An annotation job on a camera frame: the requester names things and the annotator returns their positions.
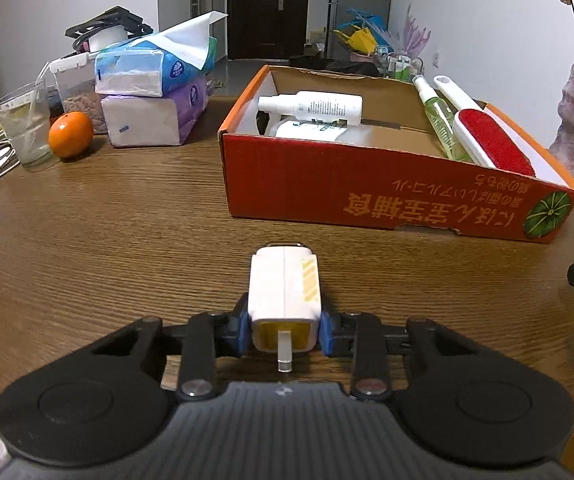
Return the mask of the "clear drinking glass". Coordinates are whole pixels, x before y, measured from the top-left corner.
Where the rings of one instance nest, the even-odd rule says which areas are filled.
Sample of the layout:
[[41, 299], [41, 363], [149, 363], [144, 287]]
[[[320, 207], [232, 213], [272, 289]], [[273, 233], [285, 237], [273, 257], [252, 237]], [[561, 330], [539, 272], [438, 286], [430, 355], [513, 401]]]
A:
[[43, 79], [0, 99], [0, 125], [22, 165], [35, 165], [51, 156], [50, 117], [48, 88]]

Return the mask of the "blue tissue pack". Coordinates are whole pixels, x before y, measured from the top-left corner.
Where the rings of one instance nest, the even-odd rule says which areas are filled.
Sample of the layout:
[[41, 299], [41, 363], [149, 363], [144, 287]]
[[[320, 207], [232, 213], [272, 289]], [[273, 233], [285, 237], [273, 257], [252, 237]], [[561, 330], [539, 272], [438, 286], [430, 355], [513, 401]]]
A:
[[107, 47], [95, 58], [95, 91], [102, 96], [161, 98], [213, 70], [220, 11], [191, 18], [163, 32]]

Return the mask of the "dark wooden door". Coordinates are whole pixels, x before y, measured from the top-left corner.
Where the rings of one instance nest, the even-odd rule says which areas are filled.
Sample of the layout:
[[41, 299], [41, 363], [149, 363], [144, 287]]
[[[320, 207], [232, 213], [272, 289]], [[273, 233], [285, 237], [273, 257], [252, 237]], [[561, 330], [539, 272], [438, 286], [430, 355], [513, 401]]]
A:
[[309, 0], [227, 0], [231, 60], [288, 60], [301, 55]]

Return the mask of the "small white yellow container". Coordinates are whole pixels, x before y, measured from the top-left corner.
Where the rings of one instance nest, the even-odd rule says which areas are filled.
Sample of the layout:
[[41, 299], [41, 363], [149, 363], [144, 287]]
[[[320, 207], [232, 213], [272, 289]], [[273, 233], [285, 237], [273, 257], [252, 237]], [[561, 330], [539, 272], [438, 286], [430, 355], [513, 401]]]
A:
[[251, 257], [248, 313], [255, 348], [276, 356], [283, 374], [293, 356], [311, 351], [319, 336], [322, 293], [319, 262], [300, 243], [268, 244]]

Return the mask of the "yellow bag on floor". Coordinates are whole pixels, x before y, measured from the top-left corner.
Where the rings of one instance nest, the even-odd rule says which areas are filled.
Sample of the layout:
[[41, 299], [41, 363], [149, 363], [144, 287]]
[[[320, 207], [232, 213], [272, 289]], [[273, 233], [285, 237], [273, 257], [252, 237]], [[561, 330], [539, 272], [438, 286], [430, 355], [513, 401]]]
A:
[[377, 41], [366, 27], [350, 25], [344, 29], [334, 29], [334, 34], [352, 52], [371, 55], [377, 50]]

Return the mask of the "orange fruit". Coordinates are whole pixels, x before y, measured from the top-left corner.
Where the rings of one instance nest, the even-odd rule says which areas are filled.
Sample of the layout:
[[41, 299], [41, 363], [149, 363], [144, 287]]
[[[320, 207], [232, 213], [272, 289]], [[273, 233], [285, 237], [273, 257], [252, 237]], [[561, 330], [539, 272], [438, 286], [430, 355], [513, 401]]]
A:
[[48, 145], [55, 156], [68, 159], [81, 155], [92, 143], [94, 128], [86, 113], [65, 113], [48, 131]]

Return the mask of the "purple tissue pack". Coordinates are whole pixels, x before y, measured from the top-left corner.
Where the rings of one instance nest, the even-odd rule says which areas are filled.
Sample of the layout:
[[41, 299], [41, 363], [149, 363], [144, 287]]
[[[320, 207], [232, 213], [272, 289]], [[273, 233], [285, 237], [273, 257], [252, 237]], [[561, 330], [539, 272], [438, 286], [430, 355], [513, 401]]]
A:
[[114, 148], [180, 146], [206, 110], [207, 79], [198, 76], [162, 98], [106, 96], [101, 103]]

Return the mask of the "clear plastic storage box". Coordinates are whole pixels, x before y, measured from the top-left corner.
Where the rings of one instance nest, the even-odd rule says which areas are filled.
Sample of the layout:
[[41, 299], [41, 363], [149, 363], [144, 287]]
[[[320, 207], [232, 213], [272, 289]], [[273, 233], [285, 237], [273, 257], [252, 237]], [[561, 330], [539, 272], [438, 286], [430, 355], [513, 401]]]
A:
[[57, 58], [48, 65], [66, 113], [82, 112], [91, 119], [95, 134], [106, 134], [102, 97], [95, 91], [96, 53], [83, 52]]

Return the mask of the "black item on stack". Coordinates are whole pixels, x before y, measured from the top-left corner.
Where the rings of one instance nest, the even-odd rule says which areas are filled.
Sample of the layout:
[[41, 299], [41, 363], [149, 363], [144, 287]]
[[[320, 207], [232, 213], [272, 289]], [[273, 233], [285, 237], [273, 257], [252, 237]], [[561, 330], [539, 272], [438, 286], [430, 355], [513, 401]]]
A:
[[65, 36], [72, 39], [72, 49], [77, 53], [97, 52], [112, 44], [142, 37], [153, 32], [153, 27], [143, 19], [124, 9], [114, 6], [84, 23], [70, 26]]

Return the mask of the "green spray bottle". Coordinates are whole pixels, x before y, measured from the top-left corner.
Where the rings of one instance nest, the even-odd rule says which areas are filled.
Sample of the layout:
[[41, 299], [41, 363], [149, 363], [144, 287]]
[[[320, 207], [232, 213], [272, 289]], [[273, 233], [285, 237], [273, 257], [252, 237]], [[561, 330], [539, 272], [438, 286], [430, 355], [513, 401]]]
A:
[[454, 114], [451, 108], [447, 106], [444, 99], [438, 96], [438, 93], [434, 91], [424, 76], [415, 76], [413, 85], [418, 92], [421, 103], [423, 103], [425, 114], [434, 133], [436, 133], [445, 156], [448, 159], [456, 160], [456, 162], [471, 162], [465, 148], [456, 139], [453, 130]]

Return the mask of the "white jar in box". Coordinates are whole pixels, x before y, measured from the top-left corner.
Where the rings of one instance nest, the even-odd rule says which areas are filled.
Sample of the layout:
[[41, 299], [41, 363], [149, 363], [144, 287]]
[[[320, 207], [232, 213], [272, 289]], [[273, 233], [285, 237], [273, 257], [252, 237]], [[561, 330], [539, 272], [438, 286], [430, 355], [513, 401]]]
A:
[[268, 126], [264, 135], [276, 139], [363, 145], [371, 138], [373, 130], [373, 127], [365, 125], [301, 122], [296, 117], [287, 117], [273, 126]]

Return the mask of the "red white lint brush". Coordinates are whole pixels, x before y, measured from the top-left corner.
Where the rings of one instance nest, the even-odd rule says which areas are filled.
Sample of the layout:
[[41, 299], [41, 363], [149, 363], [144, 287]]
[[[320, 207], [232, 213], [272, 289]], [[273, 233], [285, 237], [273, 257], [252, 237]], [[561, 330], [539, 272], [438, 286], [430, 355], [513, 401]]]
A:
[[453, 127], [456, 139], [477, 165], [535, 176], [528, 157], [467, 92], [444, 75], [434, 77], [433, 82], [457, 108]]

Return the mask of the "white spray bottle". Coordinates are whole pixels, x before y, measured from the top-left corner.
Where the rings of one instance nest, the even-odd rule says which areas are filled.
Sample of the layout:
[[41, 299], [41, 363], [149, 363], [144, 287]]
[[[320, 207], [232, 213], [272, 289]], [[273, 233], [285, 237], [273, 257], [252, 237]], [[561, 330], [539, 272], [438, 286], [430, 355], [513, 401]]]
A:
[[260, 96], [258, 110], [293, 116], [301, 122], [346, 122], [357, 126], [362, 121], [363, 98], [345, 93], [299, 91], [296, 94]]

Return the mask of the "red cardboard pumpkin box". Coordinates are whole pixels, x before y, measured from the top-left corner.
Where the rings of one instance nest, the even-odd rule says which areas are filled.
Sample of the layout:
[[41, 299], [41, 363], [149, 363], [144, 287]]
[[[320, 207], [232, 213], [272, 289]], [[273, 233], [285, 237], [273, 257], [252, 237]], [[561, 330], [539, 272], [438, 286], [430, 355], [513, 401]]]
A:
[[[278, 139], [258, 124], [260, 98], [300, 91], [357, 94], [366, 133], [339, 141]], [[265, 66], [219, 131], [229, 211], [243, 218], [388, 230], [428, 226], [551, 242], [574, 207], [574, 177], [497, 107], [483, 109], [529, 157], [533, 174], [447, 159], [411, 84]]]

